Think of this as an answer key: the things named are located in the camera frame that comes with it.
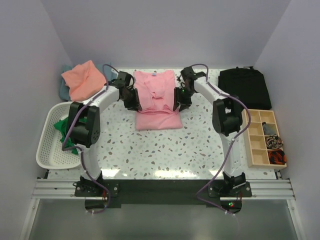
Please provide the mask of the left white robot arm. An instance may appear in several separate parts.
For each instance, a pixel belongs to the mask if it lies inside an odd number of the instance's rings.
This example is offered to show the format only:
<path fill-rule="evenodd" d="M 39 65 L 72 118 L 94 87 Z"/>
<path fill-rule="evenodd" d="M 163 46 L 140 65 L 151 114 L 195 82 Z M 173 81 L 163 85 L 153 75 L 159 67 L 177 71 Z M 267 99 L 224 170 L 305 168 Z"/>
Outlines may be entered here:
<path fill-rule="evenodd" d="M 117 78 L 106 83 L 98 93 L 82 102 L 74 101 L 69 107 L 65 139 L 71 140 L 74 146 L 65 147 L 63 143 L 62 150 L 77 150 L 84 170 L 81 177 L 89 180 L 85 189 L 92 196 L 99 196 L 104 190 L 104 184 L 98 180 L 102 171 L 95 147 L 101 135 L 101 113 L 119 100 L 129 111 L 142 110 L 134 84 L 131 74 L 120 71 Z"/>

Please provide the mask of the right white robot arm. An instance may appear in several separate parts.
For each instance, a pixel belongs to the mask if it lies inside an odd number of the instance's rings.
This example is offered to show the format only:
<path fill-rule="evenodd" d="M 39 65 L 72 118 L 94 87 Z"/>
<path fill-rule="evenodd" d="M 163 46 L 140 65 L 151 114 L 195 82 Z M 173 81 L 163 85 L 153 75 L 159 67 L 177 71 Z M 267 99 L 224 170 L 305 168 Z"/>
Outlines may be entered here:
<path fill-rule="evenodd" d="M 212 125 L 219 134 L 224 161 L 218 172 L 223 172 L 223 192 L 235 196 L 246 183 L 245 173 L 240 160 L 239 136 L 244 132 L 242 111 L 245 105 L 238 97 L 229 95 L 208 82 L 207 72 L 195 72 L 192 66 L 180 72 L 180 86 L 174 88 L 173 110 L 185 110 L 192 104 L 192 96 L 201 94 L 212 104 Z"/>

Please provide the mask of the pink t shirt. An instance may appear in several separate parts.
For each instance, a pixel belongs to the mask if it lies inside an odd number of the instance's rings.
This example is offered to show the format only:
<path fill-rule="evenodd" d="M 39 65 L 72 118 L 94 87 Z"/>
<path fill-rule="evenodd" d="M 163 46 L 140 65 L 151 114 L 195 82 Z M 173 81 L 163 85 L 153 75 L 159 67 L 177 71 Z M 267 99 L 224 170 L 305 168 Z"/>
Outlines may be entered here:
<path fill-rule="evenodd" d="M 174 71 L 135 71 L 134 77 L 134 86 L 141 105 L 141 110 L 135 115 L 136 129 L 144 131 L 182 128 L 180 113 L 173 110 L 176 87 Z"/>

